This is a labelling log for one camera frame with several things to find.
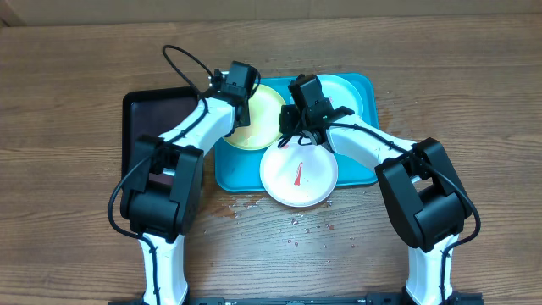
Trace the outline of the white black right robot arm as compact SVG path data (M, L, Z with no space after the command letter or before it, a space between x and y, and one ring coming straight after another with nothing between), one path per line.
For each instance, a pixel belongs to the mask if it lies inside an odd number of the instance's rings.
M409 276L400 304L480 304L451 286L453 250L480 232L478 210L439 141L403 140L365 123L346 107L315 114L287 105L281 132L345 155L377 176L390 222L408 246Z

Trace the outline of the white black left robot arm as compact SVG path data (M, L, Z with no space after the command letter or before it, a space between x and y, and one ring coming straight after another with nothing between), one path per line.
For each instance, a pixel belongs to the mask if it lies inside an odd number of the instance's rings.
M135 115L123 113L122 178L109 201L120 202L130 224L112 227L143 251L146 289L137 303L187 303L184 244L202 193L203 159L220 138L250 124L248 111L246 99L202 98L161 136L136 134Z

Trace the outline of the yellow-green plastic plate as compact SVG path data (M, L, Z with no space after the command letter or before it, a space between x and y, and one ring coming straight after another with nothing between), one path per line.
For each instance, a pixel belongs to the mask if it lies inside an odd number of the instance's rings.
M250 124L237 127L231 136L224 140L241 150L260 150L276 142L282 133L279 131L280 110L285 100L273 88L260 85L249 99Z

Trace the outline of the light blue plastic plate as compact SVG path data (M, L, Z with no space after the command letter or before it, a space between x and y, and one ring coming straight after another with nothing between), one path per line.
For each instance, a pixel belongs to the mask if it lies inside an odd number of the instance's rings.
M362 116L362 97L352 83L337 75L317 75L317 77L322 85L323 95L330 100L333 108L344 106Z

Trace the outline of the white plastic plate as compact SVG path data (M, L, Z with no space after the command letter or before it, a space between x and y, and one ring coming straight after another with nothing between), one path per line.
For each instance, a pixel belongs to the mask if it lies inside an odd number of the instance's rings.
M334 190L338 164L325 148L300 146L294 141L283 148L270 146L263 154L259 174L264 190L277 202L307 208Z

